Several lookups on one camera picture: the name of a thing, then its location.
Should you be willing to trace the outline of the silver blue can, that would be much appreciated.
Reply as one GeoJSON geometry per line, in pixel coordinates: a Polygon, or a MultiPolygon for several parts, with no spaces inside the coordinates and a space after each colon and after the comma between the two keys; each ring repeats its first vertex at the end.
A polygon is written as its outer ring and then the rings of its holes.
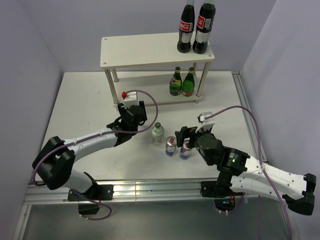
{"type": "Polygon", "coordinates": [[[189,147],[189,140],[186,139],[183,142],[182,147],[180,149],[179,157],[182,160],[188,160],[190,158],[191,152],[192,152],[192,148],[189,147]]]}
{"type": "Polygon", "coordinates": [[[173,157],[177,149],[177,139],[174,136],[169,136],[166,139],[165,154],[169,157],[173,157]]]}

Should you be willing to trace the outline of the clear bottle green cap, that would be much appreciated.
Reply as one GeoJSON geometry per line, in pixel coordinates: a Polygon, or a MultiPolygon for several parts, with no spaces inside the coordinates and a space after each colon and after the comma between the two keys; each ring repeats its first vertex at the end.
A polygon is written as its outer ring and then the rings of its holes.
{"type": "Polygon", "coordinates": [[[153,129],[151,131],[152,135],[152,142],[154,144],[162,144],[164,141],[164,133],[165,130],[160,122],[156,122],[153,126],[153,129]]]}

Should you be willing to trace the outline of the green glass bottle yellow label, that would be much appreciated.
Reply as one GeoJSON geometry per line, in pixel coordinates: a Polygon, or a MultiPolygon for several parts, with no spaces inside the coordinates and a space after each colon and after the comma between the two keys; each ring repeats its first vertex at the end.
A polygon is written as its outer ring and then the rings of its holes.
{"type": "Polygon", "coordinates": [[[179,66],[175,67],[175,72],[169,83],[169,93],[172,96],[178,96],[182,90],[182,78],[180,75],[181,68],[179,66]]]}

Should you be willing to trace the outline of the green glass bottle red label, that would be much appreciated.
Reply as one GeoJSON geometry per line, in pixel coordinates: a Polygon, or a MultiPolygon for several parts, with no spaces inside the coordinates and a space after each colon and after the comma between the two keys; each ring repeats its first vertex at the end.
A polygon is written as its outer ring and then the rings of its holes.
{"type": "Polygon", "coordinates": [[[195,69],[190,67],[188,70],[188,74],[186,75],[183,83],[181,92],[185,97],[192,96],[195,88],[195,80],[194,80],[195,69]]]}

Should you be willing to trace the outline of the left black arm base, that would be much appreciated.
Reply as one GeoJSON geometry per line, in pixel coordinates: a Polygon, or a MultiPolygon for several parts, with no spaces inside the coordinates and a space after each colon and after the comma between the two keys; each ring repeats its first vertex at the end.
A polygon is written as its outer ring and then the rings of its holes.
{"type": "Polygon", "coordinates": [[[113,199],[114,186],[112,184],[100,184],[93,194],[80,193],[70,189],[67,201],[78,202],[78,213],[82,216],[96,215],[104,205],[103,201],[113,199]]]}

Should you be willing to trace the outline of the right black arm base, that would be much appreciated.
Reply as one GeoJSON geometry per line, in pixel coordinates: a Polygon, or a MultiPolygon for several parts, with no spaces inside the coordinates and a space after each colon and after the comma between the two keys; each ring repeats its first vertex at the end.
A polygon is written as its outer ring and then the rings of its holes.
{"type": "Polygon", "coordinates": [[[243,192],[234,192],[229,187],[218,185],[216,180],[201,181],[200,186],[200,195],[213,198],[214,207],[220,215],[235,212],[245,202],[243,192]]]}

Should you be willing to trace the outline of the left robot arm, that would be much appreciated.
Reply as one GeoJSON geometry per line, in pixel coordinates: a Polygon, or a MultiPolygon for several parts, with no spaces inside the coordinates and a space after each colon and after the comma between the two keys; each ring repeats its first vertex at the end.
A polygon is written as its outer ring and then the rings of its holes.
{"type": "Polygon", "coordinates": [[[73,169],[76,161],[103,149],[117,147],[136,135],[147,120],[144,101],[128,108],[118,104],[120,116],[101,131],[77,139],[50,138],[32,163],[32,168],[50,190],[71,189],[86,200],[99,194],[96,180],[87,172],[73,169]]]}

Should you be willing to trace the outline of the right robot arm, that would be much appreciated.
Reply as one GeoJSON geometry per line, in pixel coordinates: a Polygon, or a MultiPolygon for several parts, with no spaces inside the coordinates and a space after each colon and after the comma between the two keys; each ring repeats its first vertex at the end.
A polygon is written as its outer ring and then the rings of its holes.
{"type": "Polygon", "coordinates": [[[317,177],[294,174],[259,162],[239,149],[224,146],[209,129],[184,126],[175,132],[178,147],[184,141],[196,149],[208,166],[216,166],[216,180],[200,183],[205,198],[226,198],[232,194],[253,194],[286,204],[300,215],[310,216],[315,207],[317,177]]]}

